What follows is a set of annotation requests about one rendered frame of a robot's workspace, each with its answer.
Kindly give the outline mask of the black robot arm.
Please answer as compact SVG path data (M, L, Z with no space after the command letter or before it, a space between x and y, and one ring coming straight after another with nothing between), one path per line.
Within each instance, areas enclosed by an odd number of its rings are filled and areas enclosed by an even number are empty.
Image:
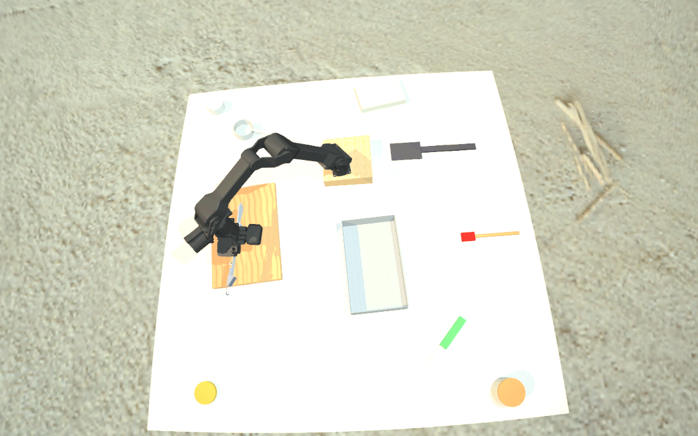
M257 156L264 149L271 156ZM288 140L279 133L263 136L254 146L245 149L236 165L228 172L221 184L210 194L204 195L194 207L194 220L199 225L184 239L187 245L196 251L202 251L214 240L214 234L229 234L232 222L229 202L244 186L245 182L261 168L276 168L290 164L291 161L317 161L325 170L331 170L333 177L351 174L352 157L337 144L322 144L321 147L302 144ZM240 237L217 237L217 255L219 257L238 256L241 253Z

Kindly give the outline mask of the yellow round disc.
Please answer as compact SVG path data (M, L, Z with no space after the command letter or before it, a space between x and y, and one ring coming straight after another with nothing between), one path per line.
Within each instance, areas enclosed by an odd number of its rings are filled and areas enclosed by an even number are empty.
M210 381L203 381L202 383L199 383L196 386L196 390L194 390L194 395L196 396L196 400L198 403L204 405L211 404L216 399L217 389L215 385Z

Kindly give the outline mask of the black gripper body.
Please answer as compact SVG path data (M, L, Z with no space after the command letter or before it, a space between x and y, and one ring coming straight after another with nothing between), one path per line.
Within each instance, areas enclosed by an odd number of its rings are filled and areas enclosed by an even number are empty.
M249 224L246 229L244 226L240 226L240 223L235 223L234 218L230 218L232 222L231 231L229 234L214 234L216 237L231 237L231 235L240 237L239 240L245 240L247 245L257 245L261 244L262 230L263 227L260 224ZM214 237L214 235L212 237Z

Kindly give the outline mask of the grey canister with wooden lid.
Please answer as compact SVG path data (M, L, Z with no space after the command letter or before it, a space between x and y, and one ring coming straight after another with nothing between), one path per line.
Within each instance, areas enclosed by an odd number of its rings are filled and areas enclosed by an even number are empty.
M516 408L525 399L525 386L520 380L510 377L497 378L492 384L492 397L497 403Z

